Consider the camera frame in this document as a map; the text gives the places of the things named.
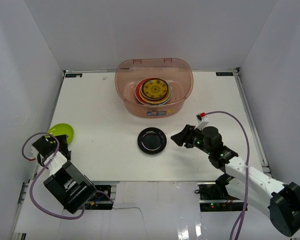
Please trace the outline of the yellow patterned plate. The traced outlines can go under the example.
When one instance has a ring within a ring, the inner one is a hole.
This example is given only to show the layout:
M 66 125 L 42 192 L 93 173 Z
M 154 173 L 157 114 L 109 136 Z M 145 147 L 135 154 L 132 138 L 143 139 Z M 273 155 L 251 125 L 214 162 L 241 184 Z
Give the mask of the yellow patterned plate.
M 161 78 L 147 78 L 140 87 L 141 94 L 149 100 L 157 101 L 168 94 L 168 83 Z
M 154 78 L 145 81 L 140 89 L 140 96 L 149 104 L 162 104 L 171 96 L 171 88 L 164 80 Z

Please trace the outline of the black glossy plate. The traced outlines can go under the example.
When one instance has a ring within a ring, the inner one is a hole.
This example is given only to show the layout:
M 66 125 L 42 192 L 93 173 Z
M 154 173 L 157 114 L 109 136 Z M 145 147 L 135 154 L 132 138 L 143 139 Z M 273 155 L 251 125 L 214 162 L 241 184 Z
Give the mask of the black glossy plate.
M 163 105 L 171 97 L 172 91 L 168 85 L 142 85 L 139 88 L 139 97 L 147 104 Z

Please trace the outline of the red teal floral plate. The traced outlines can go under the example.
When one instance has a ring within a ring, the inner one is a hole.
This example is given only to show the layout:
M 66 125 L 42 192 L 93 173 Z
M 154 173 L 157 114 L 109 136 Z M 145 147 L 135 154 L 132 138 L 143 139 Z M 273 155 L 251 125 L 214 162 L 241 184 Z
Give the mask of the red teal floral plate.
M 172 88 L 161 78 L 148 77 L 137 84 L 134 95 L 142 105 L 162 106 L 170 100 Z

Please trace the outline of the woven bamboo plate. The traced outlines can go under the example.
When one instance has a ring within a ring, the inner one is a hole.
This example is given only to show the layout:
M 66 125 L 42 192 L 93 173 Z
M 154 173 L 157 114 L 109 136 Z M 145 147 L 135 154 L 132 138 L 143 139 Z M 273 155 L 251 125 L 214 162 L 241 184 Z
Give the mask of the woven bamboo plate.
M 136 99 L 144 105 L 162 106 L 170 100 L 170 98 L 172 96 L 172 91 L 169 89 L 164 97 L 162 97 L 161 99 L 153 100 L 153 99 L 147 98 L 142 93 L 142 90 L 140 88 L 139 90 L 135 90 L 135 96 L 136 96 Z

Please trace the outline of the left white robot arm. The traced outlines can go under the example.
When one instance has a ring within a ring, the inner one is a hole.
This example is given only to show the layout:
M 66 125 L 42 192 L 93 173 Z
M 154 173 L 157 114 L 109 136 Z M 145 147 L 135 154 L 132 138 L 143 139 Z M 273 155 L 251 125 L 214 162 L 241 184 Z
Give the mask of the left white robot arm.
M 40 137 L 32 144 L 31 152 L 34 159 L 49 170 L 43 185 L 69 213 L 75 214 L 95 196 L 96 187 L 71 162 L 65 134 Z

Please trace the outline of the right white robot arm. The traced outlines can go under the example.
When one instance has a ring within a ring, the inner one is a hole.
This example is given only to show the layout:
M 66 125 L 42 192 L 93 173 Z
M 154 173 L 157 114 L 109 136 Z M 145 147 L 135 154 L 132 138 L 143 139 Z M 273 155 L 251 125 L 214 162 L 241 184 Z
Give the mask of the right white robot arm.
M 271 178 L 224 145 L 222 135 L 213 126 L 202 130 L 193 125 L 171 136 L 179 147 L 197 148 L 206 154 L 211 164 L 223 172 L 215 187 L 216 195 L 226 200 L 230 196 L 246 200 L 263 213 L 284 236 L 292 237 L 300 230 L 300 186 Z

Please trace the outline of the pink translucent plastic bin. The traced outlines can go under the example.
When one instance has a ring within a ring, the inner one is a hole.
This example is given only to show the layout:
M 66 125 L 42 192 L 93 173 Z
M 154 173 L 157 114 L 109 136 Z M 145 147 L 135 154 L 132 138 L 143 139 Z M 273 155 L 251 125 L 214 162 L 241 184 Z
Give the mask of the pink translucent plastic bin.
M 146 78 L 160 78 L 172 89 L 170 100 L 164 105 L 143 105 L 135 97 L 135 87 Z M 194 86 L 191 67 L 179 58 L 130 59 L 116 69 L 115 88 L 125 108 L 142 118 L 164 118 L 176 114 L 190 96 Z

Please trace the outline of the lime green plate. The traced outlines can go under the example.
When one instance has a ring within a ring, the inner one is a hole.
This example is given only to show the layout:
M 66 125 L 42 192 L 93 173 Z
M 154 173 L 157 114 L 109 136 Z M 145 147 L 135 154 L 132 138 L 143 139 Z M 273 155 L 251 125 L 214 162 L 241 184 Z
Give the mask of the lime green plate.
M 48 133 L 54 136 L 66 135 L 67 143 L 70 145 L 74 139 L 75 131 L 73 127 L 67 123 L 58 123 L 52 126 Z

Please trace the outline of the left table label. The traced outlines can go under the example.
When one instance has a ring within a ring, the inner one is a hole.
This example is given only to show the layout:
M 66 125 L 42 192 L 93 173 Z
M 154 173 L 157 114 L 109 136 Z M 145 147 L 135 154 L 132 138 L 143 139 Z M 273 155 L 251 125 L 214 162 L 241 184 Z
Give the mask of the left table label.
M 83 76 L 82 73 L 67 73 L 65 74 L 65 78 L 81 78 Z

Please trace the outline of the table label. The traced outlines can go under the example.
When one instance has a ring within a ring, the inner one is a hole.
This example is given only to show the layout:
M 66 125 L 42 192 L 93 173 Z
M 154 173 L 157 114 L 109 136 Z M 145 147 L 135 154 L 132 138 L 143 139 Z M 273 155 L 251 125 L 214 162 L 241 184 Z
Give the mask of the table label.
M 81 78 L 83 76 L 82 73 L 67 73 L 65 74 L 65 78 Z
M 215 74 L 219 77 L 228 77 L 234 75 L 232 72 L 216 72 Z

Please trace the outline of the right table label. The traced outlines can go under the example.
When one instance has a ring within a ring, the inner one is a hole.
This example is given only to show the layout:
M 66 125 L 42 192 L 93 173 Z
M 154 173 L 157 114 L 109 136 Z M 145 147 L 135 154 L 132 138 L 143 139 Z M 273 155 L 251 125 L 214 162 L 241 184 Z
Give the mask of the right table label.
M 228 77 L 234 75 L 232 72 L 216 72 L 215 74 L 219 77 Z

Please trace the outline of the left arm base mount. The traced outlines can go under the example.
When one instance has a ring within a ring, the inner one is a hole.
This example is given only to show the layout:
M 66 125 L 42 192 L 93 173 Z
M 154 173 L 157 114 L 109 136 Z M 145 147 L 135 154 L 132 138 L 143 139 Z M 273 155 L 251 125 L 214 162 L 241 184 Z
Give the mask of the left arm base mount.
M 115 199 L 116 188 L 112 185 L 95 185 L 97 193 L 93 195 L 86 205 L 89 210 L 111 210 Z

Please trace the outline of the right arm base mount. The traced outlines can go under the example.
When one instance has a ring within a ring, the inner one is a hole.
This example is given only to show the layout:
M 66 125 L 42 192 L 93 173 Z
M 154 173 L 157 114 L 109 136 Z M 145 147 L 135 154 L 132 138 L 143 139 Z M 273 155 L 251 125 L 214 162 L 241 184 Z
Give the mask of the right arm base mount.
M 199 184 L 194 191 L 199 197 L 201 213 L 241 212 L 244 202 L 218 189 L 213 182 Z

